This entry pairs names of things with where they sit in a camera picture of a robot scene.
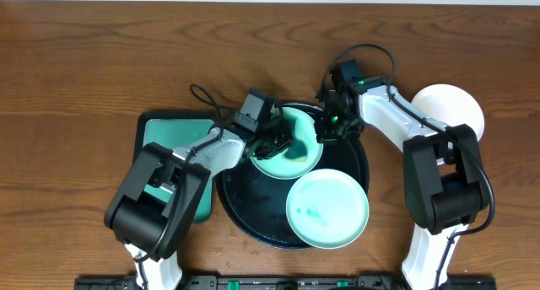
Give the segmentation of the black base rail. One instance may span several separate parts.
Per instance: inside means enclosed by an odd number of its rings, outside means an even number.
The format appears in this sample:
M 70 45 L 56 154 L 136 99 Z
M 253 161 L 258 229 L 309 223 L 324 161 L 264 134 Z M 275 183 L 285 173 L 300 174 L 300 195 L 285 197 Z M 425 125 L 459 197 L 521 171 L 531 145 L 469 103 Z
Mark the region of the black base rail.
M 77 278 L 74 290 L 137 290 L 135 277 Z M 183 279 L 183 290 L 407 290 L 400 277 L 363 275 L 355 278 L 248 278 L 193 276 Z

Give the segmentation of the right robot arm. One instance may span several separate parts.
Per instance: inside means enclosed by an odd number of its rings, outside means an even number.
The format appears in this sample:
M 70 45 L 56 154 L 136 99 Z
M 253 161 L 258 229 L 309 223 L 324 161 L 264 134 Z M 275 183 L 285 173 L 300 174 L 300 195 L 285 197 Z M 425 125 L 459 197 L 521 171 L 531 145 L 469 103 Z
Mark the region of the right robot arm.
M 449 126 L 406 101 L 389 78 L 365 77 L 355 60 L 332 61 L 316 99 L 324 115 L 317 140 L 335 143 L 374 126 L 402 152 L 406 207 L 415 222 L 402 275 L 411 289 L 441 289 L 459 238 L 493 221 L 492 185 L 474 130 Z

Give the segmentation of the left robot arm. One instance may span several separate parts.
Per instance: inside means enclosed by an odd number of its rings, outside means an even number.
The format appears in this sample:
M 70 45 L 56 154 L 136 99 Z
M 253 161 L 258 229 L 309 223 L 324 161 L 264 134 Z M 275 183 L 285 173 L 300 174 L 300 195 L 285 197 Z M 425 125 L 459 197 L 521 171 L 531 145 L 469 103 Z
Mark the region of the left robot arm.
M 142 289 L 175 289 L 176 251 L 187 236 L 207 183 L 251 156 L 288 148 L 292 130 L 280 101 L 250 90 L 231 121 L 221 113 L 200 140 L 176 148 L 143 146 L 105 210 L 104 224 L 124 244 Z

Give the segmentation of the white plate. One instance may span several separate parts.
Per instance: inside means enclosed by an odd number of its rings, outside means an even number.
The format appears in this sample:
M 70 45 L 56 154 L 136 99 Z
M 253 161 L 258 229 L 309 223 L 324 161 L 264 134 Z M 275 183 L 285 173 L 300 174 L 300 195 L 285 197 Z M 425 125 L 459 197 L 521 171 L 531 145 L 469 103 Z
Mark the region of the white plate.
M 482 138 L 485 119 L 479 103 L 464 89 L 447 83 L 432 84 L 421 89 L 412 104 L 426 115 L 449 126 L 467 124 Z

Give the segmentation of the green scrubbing sponge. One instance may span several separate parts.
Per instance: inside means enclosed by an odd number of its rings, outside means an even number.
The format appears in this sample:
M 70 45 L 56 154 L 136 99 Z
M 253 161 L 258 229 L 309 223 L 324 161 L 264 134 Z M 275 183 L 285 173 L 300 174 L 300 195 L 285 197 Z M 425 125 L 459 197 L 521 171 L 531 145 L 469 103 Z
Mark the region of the green scrubbing sponge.
M 282 158 L 291 162 L 305 162 L 308 159 L 307 146 L 301 140 L 293 140 Z

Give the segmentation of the mint green plate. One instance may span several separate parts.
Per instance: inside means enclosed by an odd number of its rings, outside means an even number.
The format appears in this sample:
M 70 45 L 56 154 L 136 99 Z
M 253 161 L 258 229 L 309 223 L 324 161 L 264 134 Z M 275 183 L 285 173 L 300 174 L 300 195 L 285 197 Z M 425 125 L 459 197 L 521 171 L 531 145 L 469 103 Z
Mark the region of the mint green plate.
M 292 145 L 270 159 L 251 157 L 265 175 L 290 180 L 307 174 L 318 164 L 323 145 L 316 139 L 315 121 L 302 110 L 284 107 L 284 119 L 292 130 Z
M 370 216 L 364 188 L 335 169 L 314 170 L 296 180 L 285 210 L 296 236 L 325 250 L 353 243 L 364 232 Z

